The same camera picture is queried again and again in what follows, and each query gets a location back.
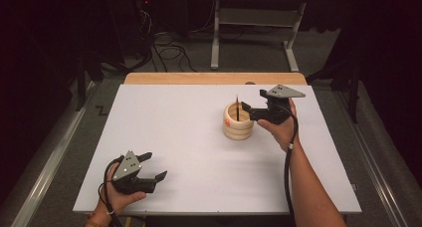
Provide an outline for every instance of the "forearm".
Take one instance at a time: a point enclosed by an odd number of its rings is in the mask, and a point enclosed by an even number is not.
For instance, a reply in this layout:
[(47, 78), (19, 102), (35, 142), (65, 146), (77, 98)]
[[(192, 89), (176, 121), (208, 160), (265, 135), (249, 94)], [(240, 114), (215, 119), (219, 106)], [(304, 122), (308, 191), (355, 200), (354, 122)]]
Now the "forearm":
[(99, 203), (94, 212), (90, 214), (85, 227), (106, 227), (110, 222), (111, 217), (107, 214), (106, 207)]
[(299, 142), (293, 148), (290, 169), (297, 226), (345, 226)]

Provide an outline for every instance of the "table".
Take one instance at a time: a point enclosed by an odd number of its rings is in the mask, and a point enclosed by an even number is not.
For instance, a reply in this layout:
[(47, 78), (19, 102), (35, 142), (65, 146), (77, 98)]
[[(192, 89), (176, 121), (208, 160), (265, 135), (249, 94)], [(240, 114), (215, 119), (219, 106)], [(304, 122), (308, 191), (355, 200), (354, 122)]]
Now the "table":
[[(256, 85), (239, 85), (251, 81)], [(298, 73), (128, 75), (114, 100), (74, 211), (89, 213), (95, 208), (104, 168), (131, 149), (135, 154), (153, 153), (151, 160), (142, 163), (141, 177), (164, 170), (168, 174), (153, 194), (128, 206), (125, 214), (288, 214), (284, 153), (271, 135), (256, 126), (251, 137), (235, 141), (222, 131), (221, 106), (226, 101), (239, 95), (253, 107), (262, 105), (265, 100), (259, 97), (259, 89), (276, 84), (307, 94), (295, 102), (310, 162), (340, 213), (360, 212), (312, 87)]]
[(283, 48), (292, 72), (298, 72), (298, 64), (292, 47), (298, 34), (306, 3), (301, 3), (295, 10), (268, 10), (268, 9), (245, 9), (225, 8), (220, 6), (220, 1), (215, 1), (214, 12), (214, 38), (211, 51), (211, 69), (218, 69), (219, 61), (219, 26), (227, 25), (254, 25), (290, 28), (289, 39), (283, 41)]

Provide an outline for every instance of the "metal frame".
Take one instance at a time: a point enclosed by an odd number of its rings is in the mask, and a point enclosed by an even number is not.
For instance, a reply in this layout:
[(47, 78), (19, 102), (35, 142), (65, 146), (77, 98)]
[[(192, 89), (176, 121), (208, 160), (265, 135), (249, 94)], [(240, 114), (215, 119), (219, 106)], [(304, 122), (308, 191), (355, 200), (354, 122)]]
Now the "metal frame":
[(283, 42), (283, 48), (288, 59), (291, 72), (298, 72), (298, 63), (292, 50), (298, 34), (307, 3), (301, 3), (297, 11), (253, 10), (221, 8), (216, 0), (214, 11), (214, 38), (211, 49), (211, 70), (218, 70), (220, 41), (220, 24), (230, 25), (258, 25), (292, 28), (288, 41)]

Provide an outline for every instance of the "metal leg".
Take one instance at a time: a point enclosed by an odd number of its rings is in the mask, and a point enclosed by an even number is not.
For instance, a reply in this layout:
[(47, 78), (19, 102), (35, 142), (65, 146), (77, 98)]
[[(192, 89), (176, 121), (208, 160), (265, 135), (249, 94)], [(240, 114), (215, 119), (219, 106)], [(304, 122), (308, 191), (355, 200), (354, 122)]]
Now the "metal leg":
[(218, 56), (220, 53), (220, 40), (219, 40), (219, 26), (220, 26), (220, 1), (215, 1), (214, 12), (214, 39), (212, 42), (211, 51), (211, 70), (218, 69)]
[(299, 31), (299, 26), (302, 22), (302, 17), (304, 16), (305, 7), (307, 6), (307, 3), (301, 3), (299, 10), (298, 10), (298, 19), (296, 20), (295, 24), (292, 27), (292, 35), (289, 39), (289, 41), (284, 42), (284, 48), (286, 52), (286, 57), (288, 58), (289, 66), (291, 72), (298, 72), (298, 64), (296, 63), (295, 55), (293, 54), (292, 46), (293, 42), (295, 41), (295, 38)]

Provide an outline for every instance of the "black cable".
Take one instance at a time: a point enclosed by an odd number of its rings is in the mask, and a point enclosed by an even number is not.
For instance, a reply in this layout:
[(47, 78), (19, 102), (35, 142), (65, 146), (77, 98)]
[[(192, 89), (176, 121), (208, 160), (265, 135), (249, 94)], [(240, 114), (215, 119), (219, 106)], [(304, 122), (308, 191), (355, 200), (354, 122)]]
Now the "black cable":
[(293, 218), (294, 222), (296, 222), (295, 221), (295, 210), (293, 208), (292, 196), (291, 196), (291, 193), (290, 193), (289, 174), (290, 174), (290, 162), (291, 162), (291, 158), (292, 158), (292, 151), (293, 151), (293, 147), (294, 147), (294, 142), (295, 142), (295, 138), (298, 135), (298, 131), (299, 131), (299, 122), (298, 122), (298, 119), (292, 114), (291, 111), (287, 110), (286, 108), (284, 108), (280, 105), (276, 105), (276, 106), (279, 107), (280, 109), (282, 109), (284, 112), (286, 112), (289, 116), (291, 116), (293, 121), (294, 121), (294, 129), (293, 129), (292, 139), (289, 143), (288, 151), (286, 153), (285, 173), (284, 173), (285, 176), (284, 176), (284, 178), (285, 178), (285, 193), (286, 193), (286, 199), (287, 199), (288, 205), (289, 205), (289, 211), (291, 213), (291, 217)]
[(203, 25), (201, 28), (199, 28), (199, 29), (196, 29), (196, 30), (193, 30), (193, 31), (189, 31), (189, 34), (194, 34), (194, 33), (196, 33), (196, 32), (201, 32), (201, 31), (203, 31), (203, 30), (206, 30), (206, 29), (208, 29), (208, 28), (210, 28), (210, 27), (213, 27), (214, 26), (214, 24), (211, 24), (211, 25), (209, 25), (208, 26), (208, 24), (211, 22), (211, 20), (212, 20), (212, 18), (213, 18), (213, 14), (214, 14), (214, 12), (215, 12), (215, 0), (212, 2), (212, 6), (211, 6), (211, 10), (210, 10), (210, 15), (208, 16), (208, 20), (207, 20), (207, 22), (205, 23), (205, 25)]
[(114, 70), (114, 69), (109, 69), (109, 68), (102, 66), (103, 70), (110, 72), (110, 73), (115, 73), (115, 74), (124, 73), (126, 75), (133, 72), (135, 69), (138, 69), (138, 68), (144, 66), (152, 58), (152, 53), (151, 53), (150, 50), (148, 50), (147, 53), (145, 54), (144, 58), (139, 63), (137, 63), (136, 65), (134, 65), (132, 67), (127, 67), (124, 64), (112, 61), (112, 60), (110, 60), (110, 59), (108, 59), (105, 56), (102, 56), (100, 54), (95, 53), (95, 55), (97, 55), (102, 60), (104, 60), (107, 64), (109, 64), (109, 65), (111, 65), (115, 68), (115, 70)]
[[(102, 203), (105, 205), (106, 209), (107, 209), (107, 214), (111, 217), (111, 223), (110, 226), (116, 226), (116, 227), (122, 227), (121, 223), (118, 221), (117, 215), (114, 213), (114, 210), (112, 209), (111, 203), (109, 202), (108, 199), (108, 191), (107, 191), (107, 183), (110, 182), (107, 180), (107, 176), (108, 176), (108, 171), (109, 169), (118, 162), (121, 162), (123, 160), (124, 156), (121, 156), (119, 158), (114, 159), (112, 162), (109, 163), (109, 165), (106, 167), (105, 169), (105, 176), (104, 176), (104, 181), (103, 183), (100, 185), (99, 187), (99, 196), (100, 196), (100, 200), (102, 201)], [(105, 191), (105, 199), (102, 198), (101, 195), (101, 189), (104, 189)]]
[[(166, 42), (166, 43), (162, 43), (162, 44), (157, 44), (156, 40), (160, 37), (170, 37), (170, 41)], [(183, 61), (183, 59), (186, 58), (187, 62), (188, 62), (188, 67), (191, 71), (193, 72), (198, 72), (197, 70), (193, 69), (192, 64), (190, 62), (189, 57), (187, 56), (186, 50), (179, 45), (173, 45), (172, 43), (174, 42), (174, 37), (171, 36), (170, 34), (156, 34), (155, 35), (155, 39), (154, 39), (154, 43), (153, 43), (153, 48), (155, 50), (155, 53), (157, 54), (158, 58), (161, 61), (161, 64), (163, 65), (165, 72), (168, 72), (167, 66), (165, 65), (164, 60), (175, 60), (176, 58), (180, 57), (179, 60), (179, 69), (181, 72), (185, 72), (182, 68), (181, 62)], [(167, 51), (177, 51), (177, 53), (175, 55), (172, 55), (171, 57), (164, 57), (163, 53), (167, 52)]]

